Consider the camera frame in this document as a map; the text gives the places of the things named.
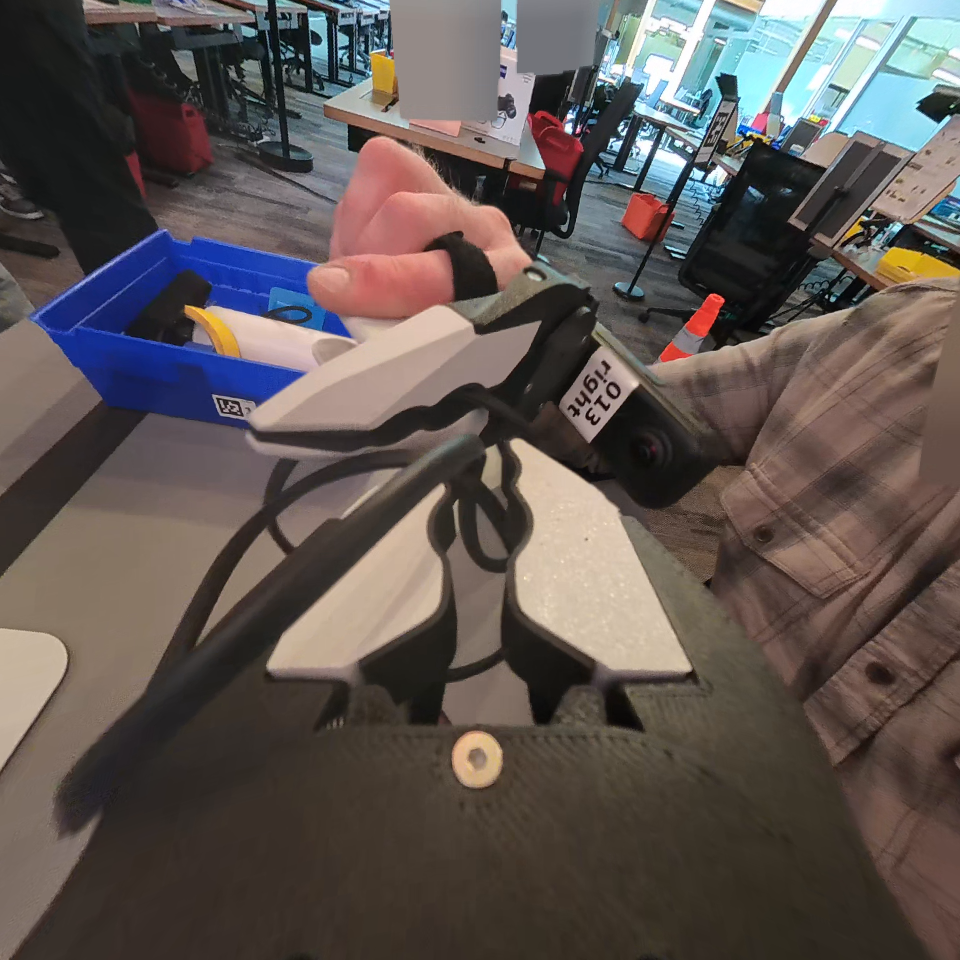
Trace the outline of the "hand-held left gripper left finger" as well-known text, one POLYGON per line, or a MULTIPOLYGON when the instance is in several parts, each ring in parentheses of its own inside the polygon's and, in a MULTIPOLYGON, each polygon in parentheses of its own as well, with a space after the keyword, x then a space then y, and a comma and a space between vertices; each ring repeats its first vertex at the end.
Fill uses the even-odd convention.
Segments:
POLYGON ((311 606, 268 659, 275 680, 429 686, 457 648, 452 491, 436 486, 311 606))

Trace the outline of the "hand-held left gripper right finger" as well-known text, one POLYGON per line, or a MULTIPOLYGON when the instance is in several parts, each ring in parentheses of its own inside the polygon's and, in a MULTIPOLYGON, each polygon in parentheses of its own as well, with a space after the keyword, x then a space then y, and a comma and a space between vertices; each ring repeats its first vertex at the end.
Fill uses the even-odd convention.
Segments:
POLYGON ((618 507, 522 439, 505 493, 524 522, 505 578, 505 653, 541 689, 689 678, 678 639, 618 507))

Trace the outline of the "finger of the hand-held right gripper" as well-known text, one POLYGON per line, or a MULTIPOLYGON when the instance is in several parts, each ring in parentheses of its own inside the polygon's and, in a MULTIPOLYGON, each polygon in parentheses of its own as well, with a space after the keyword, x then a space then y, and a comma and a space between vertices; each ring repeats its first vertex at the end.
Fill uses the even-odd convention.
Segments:
POLYGON ((247 443, 263 453, 292 459, 344 460, 368 452, 436 450, 457 438, 479 437, 492 415, 469 399, 442 399, 432 404, 354 410, 348 401, 271 400, 254 414, 247 443))
POLYGON ((496 387, 521 361, 521 329, 486 330, 449 306, 394 325, 296 379, 249 416, 252 439, 366 436, 463 387, 496 387))

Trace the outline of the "blue plastic bin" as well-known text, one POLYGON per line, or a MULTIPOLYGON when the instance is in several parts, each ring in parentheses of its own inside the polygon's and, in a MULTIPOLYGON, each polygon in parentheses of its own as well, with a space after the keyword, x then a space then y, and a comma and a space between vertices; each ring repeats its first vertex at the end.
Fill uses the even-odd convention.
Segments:
POLYGON ((244 428, 303 373, 189 345, 186 306, 222 306, 351 337, 306 294, 311 263, 157 231, 36 311, 32 319, 115 408, 244 428))

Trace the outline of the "person's right hand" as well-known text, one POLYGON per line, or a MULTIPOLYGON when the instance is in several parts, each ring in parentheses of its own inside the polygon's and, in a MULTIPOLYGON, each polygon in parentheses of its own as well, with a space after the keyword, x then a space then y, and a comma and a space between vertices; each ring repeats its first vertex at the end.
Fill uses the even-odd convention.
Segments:
POLYGON ((484 252, 499 290, 532 262, 499 209, 457 193, 415 150, 374 137, 357 155, 329 258, 310 271, 308 290, 342 318, 399 320, 450 304, 450 256, 427 246, 452 233, 484 252))

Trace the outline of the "white tube with yellow band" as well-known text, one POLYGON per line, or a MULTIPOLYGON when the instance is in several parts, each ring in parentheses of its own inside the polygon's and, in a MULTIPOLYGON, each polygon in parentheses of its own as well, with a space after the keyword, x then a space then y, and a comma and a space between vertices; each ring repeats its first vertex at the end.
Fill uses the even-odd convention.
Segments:
POLYGON ((189 346, 302 374, 359 346, 351 337, 222 306, 187 305, 184 314, 193 324, 189 346))

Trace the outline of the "orange traffic cone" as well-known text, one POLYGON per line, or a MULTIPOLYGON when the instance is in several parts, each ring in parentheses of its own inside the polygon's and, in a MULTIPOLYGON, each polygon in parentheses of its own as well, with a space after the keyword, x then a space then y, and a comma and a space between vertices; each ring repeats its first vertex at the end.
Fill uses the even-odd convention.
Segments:
POLYGON ((667 343, 657 361, 666 363, 698 354, 724 306, 725 298, 722 295, 709 294, 667 343))

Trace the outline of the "orange bin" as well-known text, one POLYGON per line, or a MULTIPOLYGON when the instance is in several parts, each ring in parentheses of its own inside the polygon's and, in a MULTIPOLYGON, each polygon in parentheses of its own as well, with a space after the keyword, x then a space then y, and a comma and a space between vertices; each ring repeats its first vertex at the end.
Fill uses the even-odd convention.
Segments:
POLYGON ((658 240, 673 221, 669 203, 655 194, 633 192, 621 217, 620 225, 634 238, 645 243, 658 240))

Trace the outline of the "black office chair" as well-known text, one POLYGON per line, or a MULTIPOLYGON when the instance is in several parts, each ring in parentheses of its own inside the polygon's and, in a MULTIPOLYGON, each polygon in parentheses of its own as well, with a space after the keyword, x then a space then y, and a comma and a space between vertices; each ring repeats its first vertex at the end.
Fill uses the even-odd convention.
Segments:
POLYGON ((678 268, 678 283, 725 301, 708 336, 714 350, 758 334, 816 264, 810 240, 790 223, 826 169, 757 143, 706 217, 678 268))
POLYGON ((535 235, 534 258, 540 258, 547 234, 569 239, 577 223, 583 188, 594 162, 607 150, 621 122, 633 112, 642 87, 624 82, 601 110, 585 137, 566 132, 545 112, 530 117, 534 143, 543 161, 543 177, 510 173, 496 204, 519 234, 535 235))

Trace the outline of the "person's plaid shirt torso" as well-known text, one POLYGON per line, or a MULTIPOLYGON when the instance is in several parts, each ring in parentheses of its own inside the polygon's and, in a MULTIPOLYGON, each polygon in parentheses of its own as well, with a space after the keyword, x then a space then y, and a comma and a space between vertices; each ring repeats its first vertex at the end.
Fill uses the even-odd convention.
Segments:
POLYGON ((958 278, 656 366, 718 434, 712 592, 801 704, 934 958, 959 946, 959 498, 921 475, 958 278))

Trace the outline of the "red bag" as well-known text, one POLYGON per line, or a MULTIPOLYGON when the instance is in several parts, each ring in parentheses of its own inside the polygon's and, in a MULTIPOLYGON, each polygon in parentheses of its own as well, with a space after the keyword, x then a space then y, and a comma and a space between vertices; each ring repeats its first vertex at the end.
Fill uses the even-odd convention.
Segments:
POLYGON ((210 168, 213 151, 205 118, 188 103, 127 91, 140 161, 186 178, 210 168))

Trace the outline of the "white rounded pad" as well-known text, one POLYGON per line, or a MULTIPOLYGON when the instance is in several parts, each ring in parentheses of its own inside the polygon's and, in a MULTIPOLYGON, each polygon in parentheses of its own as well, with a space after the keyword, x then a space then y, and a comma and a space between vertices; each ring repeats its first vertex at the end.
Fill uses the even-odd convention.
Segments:
POLYGON ((54 635, 1 629, 1 769, 66 677, 69 654, 54 635))

